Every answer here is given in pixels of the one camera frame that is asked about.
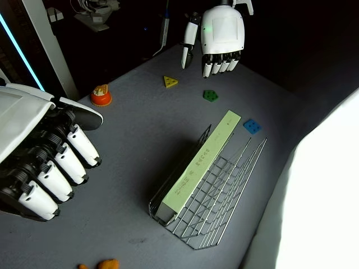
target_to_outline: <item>blue light strip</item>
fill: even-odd
[[[11,33],[9,27],[7,26],[7,24],[6,24],[4,18],[2,17],[1,14],[0,14],[0,22],[1,22],[2,26],[4,27],[4,29],[5,29],[5,31],[6,31],[6,33],[7,33],[7,35],[8,35],[9,38],[11,39],[13,45],[15,46],[17,52],[19,53],[21,59],[24,61],[24,64],[26,65],[26,67],[28,68],[29,72],[30,72],[31,75],[33,76],[35,82],[38,84],[40,90],[41,90],[41,91],[45,91],[44,88],[43,88],[43,86],[41,85],[41,83],[40,83],[38,77],[36,77],[34,70],[31,68],[29,62],[26,60],[25,55],[22,53],[22,51],[21,51],[21,49],[20,49],[18,43],[16,42],[15,38],[13,37],[13,35],[12,35],[12,33]]]

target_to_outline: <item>light green rectangular box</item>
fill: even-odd
[[[213,161],[219,155],[241,117],[228,111],[219,122],[180,178],[163,198],[156,217],[169,223],[176,219]]]

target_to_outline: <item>blue square block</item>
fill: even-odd
[[[243,126],[252,134],[254,135],[256,132],[262,129],[262,127],[256,123],[254,120],[248,120]]]

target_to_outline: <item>table surface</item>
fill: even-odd
[[[73,200],[60,205],[60,217],[36,222],[0,214],[2,268],[89,268],[108,258],[121,268],[238,268],[286,162],[287,126],[300,101],[242,65],[208,79],[201,77],[195,48],[192,65],[182,70],[175,46],[112,81],[110,106],[95,108],[103,125],[86,134],[103,158],[88,170],[90,180],[75,187]],[[166,89],[163,76],[179,80]],[[215,90],[219,99],[203,99]],[[91,105],[89,97],[80,101]],[[268,143],[257,163],[221,243],[193,251],[148,215],[148,202],[183,154],[209,124],[230,109],[242,119],[231,139],[236,150],[249,137],[243,124],[263,129],[250,149]]]

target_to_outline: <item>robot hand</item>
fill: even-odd
[[[207,10],[202,17],[194,13],[187,25],[183,47],[182,68],[187,68],[193,58],[198,27],[201,27],[202,76],[209,77],[218,72],[232,71],[241,57],[245,43],[245,28],[242,15],[234,9],[236,4],[245,3],[253,15],[251,0],[220,1],[218,6]]]

